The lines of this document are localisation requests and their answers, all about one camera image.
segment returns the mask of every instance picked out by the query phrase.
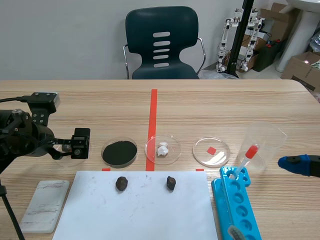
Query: tripod leg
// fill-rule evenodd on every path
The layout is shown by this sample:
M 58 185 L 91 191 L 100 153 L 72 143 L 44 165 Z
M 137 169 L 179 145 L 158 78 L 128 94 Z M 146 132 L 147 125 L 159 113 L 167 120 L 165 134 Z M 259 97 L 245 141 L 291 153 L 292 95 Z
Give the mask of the tripod leg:
M 21 231 L 21 228 L 20 228 L 19 223 L 18 223 L 16 216 L 15 216 L 15 213 L 10 206 L 10 203 L 8 201 L 6 194 L 7 194 L 6 187 L 2 186 L 0 183 L 0 196 L 2 197 L 5 208 L 9 213 L 9 216 L 10 216 L 11 221 L 13 223 L 13 226 L 15 228 L 16 234 L 18 235 L 19 240 L 25 240 L 25 237 Z

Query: black stand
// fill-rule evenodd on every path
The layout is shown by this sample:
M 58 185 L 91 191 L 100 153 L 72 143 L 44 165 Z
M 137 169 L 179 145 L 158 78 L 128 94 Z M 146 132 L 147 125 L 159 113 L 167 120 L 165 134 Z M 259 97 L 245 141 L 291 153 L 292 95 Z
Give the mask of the black stand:
M 1 185 L 1 181 L 0 181 L 0 196 L 2 197 L 5 208 L 9 213 L 9 216 L 10 216 L 11 221 L 13 223 L 13 226 L 15 228 L 16 234 L 18 235 L 19 240 L 25 240 L 25 237 L 21 231 L 21 228 L 20 228 L 19 223 L 18 223 L 16 216 L 15 216 L 15 213 L 10 206 L 10 203 L 8 201 L 6 194 L 7 194 L 7 189 L 5 186 Z
M 243 1 L 243 15 L 242 15 L 242 20 L 239 23 L 239 26 L 236 28 L 235 36 L 234 36 L 234 41 L 231 49 L 231 54 L 230 54 L 230 60 L 228 63 L 228 67 L 226 69 L 226 73 L 233 75 L 235 77 L 238 77 L 236 74 L 236 66 L 237 66 L 237 60 L 239 57 L 242 41 L 244 39 L 250 13 L 252 6 L 254 4 L 255 0 L 244 0 Z

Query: metal chair leg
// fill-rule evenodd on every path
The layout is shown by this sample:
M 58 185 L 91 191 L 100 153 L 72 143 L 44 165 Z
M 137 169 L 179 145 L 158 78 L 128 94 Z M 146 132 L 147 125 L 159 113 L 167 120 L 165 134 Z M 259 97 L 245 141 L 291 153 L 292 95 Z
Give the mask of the metal chair leg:
M 127 56 L 126 56 L 126 47 L 128 47 L 128 44 L 123 46 L 123 54 L 124 54 L 124 61 L 125 61 L 126 78 L 129 79 L 129 68 L 128 68 L 128 62 L 127 62 Z
M 197 74 L 199 74 L 199 72 L 200 72 L 200 70 L 202 69 L 202 67 L 204 66 L 205 61 L 206 61 L 206 58 L 207 58 L 206 51 L 205 51 L 205 46 L 204 46 L 204 42 L 202 41 L 202 39 L 201 39 L 200 37 L 198 37 L 198 40 L 200 40 L 201 47 L 202 47 L 202 51 L 203 51 L 203 62 L 202 62 L 201 67 L 199 68 L 199 70 L 196 72 Z

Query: clear plastic beaker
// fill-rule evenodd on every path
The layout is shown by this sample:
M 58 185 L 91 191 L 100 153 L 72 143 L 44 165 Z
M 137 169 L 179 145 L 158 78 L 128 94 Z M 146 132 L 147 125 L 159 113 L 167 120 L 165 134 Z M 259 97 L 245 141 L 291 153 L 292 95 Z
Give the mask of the clear plastic beaker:
M 257 145 L 258 152 L 245 167 L 249 170 L 263 171 L 287 137 L 283 131 L 270 123 L 253 123 L 246 130 L 237 159 L 242 162 L 248 149 L 252 145 Z

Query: blue test tube rack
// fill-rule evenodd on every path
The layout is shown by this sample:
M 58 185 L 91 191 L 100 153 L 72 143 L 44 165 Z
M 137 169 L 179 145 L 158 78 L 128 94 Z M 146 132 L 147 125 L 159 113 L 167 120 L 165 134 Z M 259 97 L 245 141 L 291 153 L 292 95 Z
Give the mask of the blue test tube rack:
M 221 167 L 221 178 L 216 178 L 211 183 L 222 238 L 233 240 L 228 234 L 228 228 L 234 225 L 244 234 L 246 240 L 262 240 L 246 190 L 251 184 L 248 171 L 243 168 L 236 180 L 230 179 L 229 176 L 236 169 L 233 166 Z

